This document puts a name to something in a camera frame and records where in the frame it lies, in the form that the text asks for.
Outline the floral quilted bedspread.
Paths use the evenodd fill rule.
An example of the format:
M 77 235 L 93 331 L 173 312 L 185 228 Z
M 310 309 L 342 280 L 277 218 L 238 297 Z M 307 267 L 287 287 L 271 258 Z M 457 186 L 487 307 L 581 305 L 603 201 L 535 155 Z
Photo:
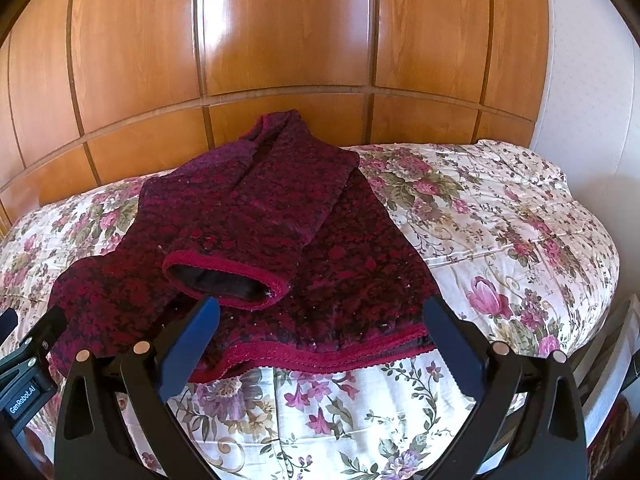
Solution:
M 507 143 L 360 148 L 390 218 L 460 318 L 515 352 L 573 353 L 600 330 L 620 276 L 602 223 L 563 171 Z M 2 352 L 47 309 L 74 261 L 103 255 L 138 209 L 138 177 L 26 214 L 1 244 L 1 304 L 18 316 Z M 407 479 L 472 410 L 435 351 L 333 375 L 256 368 L 186 387 L 175 413 L 224 479 Z

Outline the white radiator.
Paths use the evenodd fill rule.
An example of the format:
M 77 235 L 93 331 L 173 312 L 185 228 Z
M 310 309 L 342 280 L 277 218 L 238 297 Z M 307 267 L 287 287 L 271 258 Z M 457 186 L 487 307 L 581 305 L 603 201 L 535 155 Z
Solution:
M 638 352 L 639 298 L 631 295 L 608 315 L 586 351 L 575 354 L 574 377 L 582 397 L 587 445 L 608 418 Z

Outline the burgundy floral knit garment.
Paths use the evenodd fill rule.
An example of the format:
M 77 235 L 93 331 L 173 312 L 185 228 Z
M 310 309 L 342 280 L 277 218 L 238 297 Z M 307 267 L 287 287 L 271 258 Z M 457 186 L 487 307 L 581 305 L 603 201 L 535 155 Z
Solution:
M 206 297 L 220 322 L 194 382 L 268 366 L 329 374 L 431 350 L 424 260 L 360 172 L 295 110 L 141 188 L 114 250 L 74 262 L 49 302 L 67 326 L 51 360 L 114 356 Z

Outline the wooden panelled wardrobe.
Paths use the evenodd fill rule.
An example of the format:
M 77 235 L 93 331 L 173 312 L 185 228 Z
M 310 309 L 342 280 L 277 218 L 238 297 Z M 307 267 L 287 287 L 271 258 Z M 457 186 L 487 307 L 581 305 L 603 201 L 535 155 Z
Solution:
M 527 145 L 548 0 L 1 0 L 1 225 L 298 110 L 335 145 Z

